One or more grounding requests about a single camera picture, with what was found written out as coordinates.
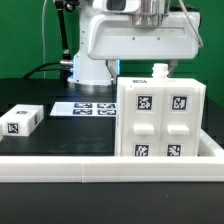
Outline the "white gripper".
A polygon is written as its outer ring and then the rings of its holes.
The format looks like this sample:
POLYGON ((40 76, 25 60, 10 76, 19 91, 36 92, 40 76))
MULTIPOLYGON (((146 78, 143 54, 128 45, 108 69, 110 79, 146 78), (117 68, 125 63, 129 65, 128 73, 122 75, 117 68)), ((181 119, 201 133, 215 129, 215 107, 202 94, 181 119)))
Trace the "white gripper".
POLYGON ((171 60, 171 76, 178 61, 193 59, 198 41, 182 12, 171 12, 161 26, 134 26, 129 15, 101 14, 90 20, 87 54, 92 59, 105 59, 111 82, 117 82, 117 60, 171 60))

